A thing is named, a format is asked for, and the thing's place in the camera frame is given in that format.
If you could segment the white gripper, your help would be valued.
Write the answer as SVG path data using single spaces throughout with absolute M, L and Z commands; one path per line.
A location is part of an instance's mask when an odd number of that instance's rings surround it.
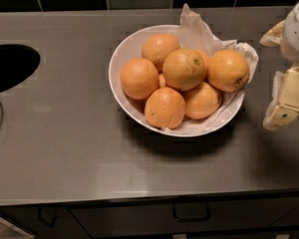
M 265 47 L 279 47 L 282 55 L 295 64 L 285 73 L 278 71 L 273 79 L 272 101 L 265 113 L 263 126 L 279 130 L 299 118 L 299 2 L 260 39 Z

